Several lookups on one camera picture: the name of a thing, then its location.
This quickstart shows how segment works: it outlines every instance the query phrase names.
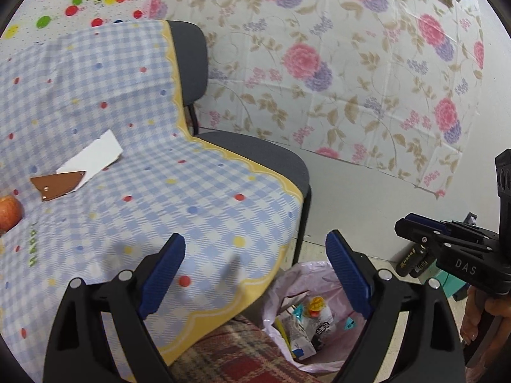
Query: trash bag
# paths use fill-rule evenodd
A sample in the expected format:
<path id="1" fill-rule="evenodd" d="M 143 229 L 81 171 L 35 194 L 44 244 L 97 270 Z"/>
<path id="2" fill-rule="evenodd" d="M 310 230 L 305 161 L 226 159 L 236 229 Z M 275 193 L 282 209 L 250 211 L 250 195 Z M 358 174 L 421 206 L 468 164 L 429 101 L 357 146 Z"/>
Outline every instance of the trash bag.
<path id="1" fill-rule="evenodd" d="M 299 363 L 293 359 L 288 345 L 273 324 L 282 311 L 283 300 L 304 292 L 309 296 L 323 297 L 334 316 L 336 330 L 329 335 L 321 351 Z M 335 373 L 355 346 L 365 319 L 353 311 L 330 262 L 321 261 L 298 263 L 274 280 L 266 291 L 262 324 L 263 331 L 277 344 L 287 361 L 298 369 L 308 373 Z"/>

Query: floral curtain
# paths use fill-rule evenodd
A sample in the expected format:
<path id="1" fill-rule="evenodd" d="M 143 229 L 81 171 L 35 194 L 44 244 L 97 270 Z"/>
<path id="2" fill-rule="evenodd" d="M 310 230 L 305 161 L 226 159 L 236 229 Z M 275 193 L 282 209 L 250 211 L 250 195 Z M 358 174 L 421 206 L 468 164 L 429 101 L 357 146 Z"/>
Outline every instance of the floral curtain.
<path id="1" fill-rule="evenodd" d="M 477 0 L 152 0 L 150 17 L 206 36 L 202 127 L 445 194 L 482 82 Z"/>

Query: blue and white checkered cloth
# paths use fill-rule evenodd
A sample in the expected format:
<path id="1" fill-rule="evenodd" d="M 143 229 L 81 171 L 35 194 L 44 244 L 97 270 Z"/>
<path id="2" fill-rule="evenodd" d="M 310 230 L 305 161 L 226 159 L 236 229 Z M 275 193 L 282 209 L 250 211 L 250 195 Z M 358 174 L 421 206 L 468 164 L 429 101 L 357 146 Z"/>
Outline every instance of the blue and white checkered cloth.
<path id="1" fill-rule="evenodd" d="M 294 232 L 296 188 L 187 133 L 168 30 L 159 21 L 96 27 L 0 64 L 0 195 L 16 194 L 25 212 L 0 239 L 0 332 L 36 382 L 71 278 L 111 280 L 182 234 L 185 260 L 146 321 L 172 362 L 204 334 L 199 323 L 215 328 L 260 295 Z M 121 158 L 77 192 L 42 202 L 30 177 L 53 174 L 108 129 Z"/>

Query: apple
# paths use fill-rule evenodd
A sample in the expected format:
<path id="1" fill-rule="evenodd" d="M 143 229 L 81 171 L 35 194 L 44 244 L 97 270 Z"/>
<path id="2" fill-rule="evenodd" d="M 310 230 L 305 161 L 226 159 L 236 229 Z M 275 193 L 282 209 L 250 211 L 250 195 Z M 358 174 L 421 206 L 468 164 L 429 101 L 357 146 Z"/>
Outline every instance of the apple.
<path id="1" fill-rule="evenodd" d="M 12 195 L 0 198 L 0 232 L 7 232 L 21 220 L 21 203 Z"/>

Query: metal screw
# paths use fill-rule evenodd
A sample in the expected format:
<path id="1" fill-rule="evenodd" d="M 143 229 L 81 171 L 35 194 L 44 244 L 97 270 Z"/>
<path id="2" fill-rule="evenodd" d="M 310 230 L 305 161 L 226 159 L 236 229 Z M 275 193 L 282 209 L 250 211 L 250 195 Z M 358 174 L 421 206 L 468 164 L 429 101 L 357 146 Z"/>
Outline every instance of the metal screw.
<path id="1" fill-rule="evenodd" d="M 74 278 L 69 283 L 69 286 L 73 289 L 78 288 L 82 284 L 82 280 L 80 278 Z"/>
<path id="2" fill-rule="evenodd" d="M 429 278 L 428 285 L 431 286 L 431 288 L 433 289 L 438 289 L 440 288 L 440 281 L 436 278 Z"/>
<path id="3" fill-rule="evenodd" d="M 119 275 L 118 275 L 118 278 L 119 280 L 121 281 L 128 281 L 129 279 L 131 279 L 131 277 L 133 276 L 133 272 L 132 271 L 122 271 Z"/>
<path id="4" fill-rule="evenodd" d="M 378 276 L 384 281 L 390 281 L 393 277 L 392 272 L 387 269 L 380 269 Z"/>

